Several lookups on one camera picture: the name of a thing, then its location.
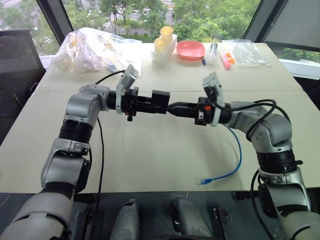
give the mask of yellow cup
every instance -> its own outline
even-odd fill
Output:
[[[162,37],[158,37],[153,43],[154,49],[157,53],[163,53],[166,50],[167,42]]]
[[[168,44],[172,40],[172,34],[173,33],[174,33],[174,29],[171,26],[164,26],[160,30],[161,37],[164,38]]]

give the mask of table surface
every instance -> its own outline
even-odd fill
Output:
[[[158,65],[148,54],[152,45],[144,46],[141,77],[134,83],[140,95],[151,96],[152,89],[170,91],[170,103],[195,103],[199,96],[205,96],[202,79],[216,71],[225,102],[276,100],[291,118],[293,152],[297,160],[304,161],[300,168],[306,187],[320,186],[320,112],[265,44],[257,46],[270,67],[234,67],[229,71],[220,61],[204,67],[182,61],[175,54],[167,64]],[[222,43],[218,50],[224,51]],[[81,86],[105,75],[45,74],[0,147],[0,192],[41,190],[41,170],[59,134],[68,99]],[[115,89],[119,79],[114,76],[103,84]],[[252,144],[244,133],[235,130],[243,152],[241,168],[231,177],[198,186],[199,180],[231,172],[237,164],[237,142],[224,126],[197,126],[192,119],[169,113],[139,112],[133,122],[113,110],[101,112],[99,117],[105,142],[102,192],[242,191],[250,188],[258,168]],[[98,191],[102,147],[97,127],[90,145],[92,167],[83,193]]]

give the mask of pink plastic tray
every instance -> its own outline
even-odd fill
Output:
[[[179,57],[185,60],[199,60],[205,56],[205,47],[198,41],[180,41],[176,46]]]

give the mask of clear plastic bag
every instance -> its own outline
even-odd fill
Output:
[[[68,33],[49,69],[83,74],[125,70],[132,64],[140,72],[141,43],[93,28],[80,28]]]
[[[270,66],[251,40],[235,39],[222,40],[222,42],[228,47],[238,67],[254,68]]]

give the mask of robotic arm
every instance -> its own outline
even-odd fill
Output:
[[[66,108],[60,134],[54,140],[41,173],[42,191],[32,196],[0,240],[68,239],[74,193],[87,184],[91,162],[84,156],[100,111],[116,110],[132,121],[137,112],[169,113],[193,118],[196,125],[215,127],[218,123],[244,133],[267,111],[262,106],[229,111],[250,102],[225,103],[215,73],[203,80],[207,97],[197,103],[175,102],[168,105],[170,93],[152,91],[152,97],[138,96],[130,88],[138,72],[130,65],[116,91],[100,85],[87,85],[73,95]],[[291,144],[291,124],[283,116],[269,115],[250,133],[257,153],[259,173],[264,181],[258,188],[262,208],[269,217],[278,218],[287,239],[319,239],[320,216],[310,212],[310,201]]]

